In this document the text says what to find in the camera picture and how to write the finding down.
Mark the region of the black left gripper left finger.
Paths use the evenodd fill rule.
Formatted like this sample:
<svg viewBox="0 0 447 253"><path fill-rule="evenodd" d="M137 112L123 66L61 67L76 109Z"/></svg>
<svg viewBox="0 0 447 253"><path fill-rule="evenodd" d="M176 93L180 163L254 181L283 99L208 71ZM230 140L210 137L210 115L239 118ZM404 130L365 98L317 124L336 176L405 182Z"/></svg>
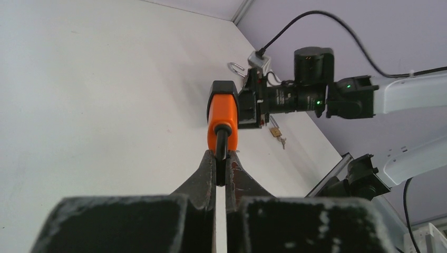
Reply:
<svg viewBox="0 0 447 253"><path fill-rule="evenodd" d="M211 150L206 150L197 170L171 195L183 194L194 208L209 211L216 202L216 160Z"/></svg>

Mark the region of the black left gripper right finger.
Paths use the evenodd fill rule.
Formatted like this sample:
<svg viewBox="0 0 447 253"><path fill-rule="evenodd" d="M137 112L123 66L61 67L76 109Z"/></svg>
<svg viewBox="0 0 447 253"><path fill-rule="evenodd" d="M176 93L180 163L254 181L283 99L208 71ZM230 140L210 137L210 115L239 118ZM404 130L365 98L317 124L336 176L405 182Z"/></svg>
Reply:
<svg viewBox="0 0 447 253"><path fill-rule="evenodd" d="M242 198L275 197L243 168L236 151L228 153L225 182L226 213L236 212Z"/></svg>

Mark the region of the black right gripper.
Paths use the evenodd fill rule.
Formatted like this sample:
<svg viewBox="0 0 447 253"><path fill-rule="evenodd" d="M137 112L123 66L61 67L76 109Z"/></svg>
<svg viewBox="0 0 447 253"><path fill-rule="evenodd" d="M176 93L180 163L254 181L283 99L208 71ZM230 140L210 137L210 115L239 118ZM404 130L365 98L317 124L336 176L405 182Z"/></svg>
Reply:
<svg viewBox="0 0 447 253"><path fill-rule="evenodd" d="M267 82L256 68L250 68L238 93L239 129L262 128L269 122Z"/></svg>

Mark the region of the orange black padlock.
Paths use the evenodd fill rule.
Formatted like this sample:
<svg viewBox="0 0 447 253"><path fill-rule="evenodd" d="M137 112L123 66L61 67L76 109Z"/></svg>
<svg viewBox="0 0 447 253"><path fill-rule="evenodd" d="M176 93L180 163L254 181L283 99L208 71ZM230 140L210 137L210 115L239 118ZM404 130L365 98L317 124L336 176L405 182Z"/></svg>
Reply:
<svg viewBox="0 0 447 253"><path fill-rule="evenodd" d="M239 108L233 81L213 81L207 104L207 144L216 161L216 185L226 184L226 159L238 146Z"/></svg>

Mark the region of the large brass padlock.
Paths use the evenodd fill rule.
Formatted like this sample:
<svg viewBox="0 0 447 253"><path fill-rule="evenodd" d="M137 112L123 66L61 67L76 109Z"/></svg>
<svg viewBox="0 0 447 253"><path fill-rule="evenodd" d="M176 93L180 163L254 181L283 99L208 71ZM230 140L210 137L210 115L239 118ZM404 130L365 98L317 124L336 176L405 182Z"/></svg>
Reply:
<svg viewBox="0 0 447 253"><path fill-rule="evenodd" d="M246 77L246 70L244 67L242 67L241 65L235 63L235 62L229 62L228 63L228 68L230 69L230 71L232 71L234 74L245 78Z"/></svg>

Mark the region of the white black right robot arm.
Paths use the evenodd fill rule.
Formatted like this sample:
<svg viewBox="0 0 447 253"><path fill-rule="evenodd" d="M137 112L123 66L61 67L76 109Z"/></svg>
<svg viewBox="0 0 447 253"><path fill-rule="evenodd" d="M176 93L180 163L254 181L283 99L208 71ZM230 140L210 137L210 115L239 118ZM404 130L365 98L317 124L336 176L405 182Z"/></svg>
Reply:
<svg viewBox="0 0 447 253"><path fill-rule="evenodd" d="M313 111L317 116L367 119L406 109L446 106L446 71L416 72L403 77L348 77L334 81L330 48L305 47L294 53L294 79L268 86L270 60L252 53L250 69L238 94L239 128L266 125L272 114ZM343 180L332 177L319 197L368 200L400 183L446 166L446 135L365 154L348 164Z"/></svg>

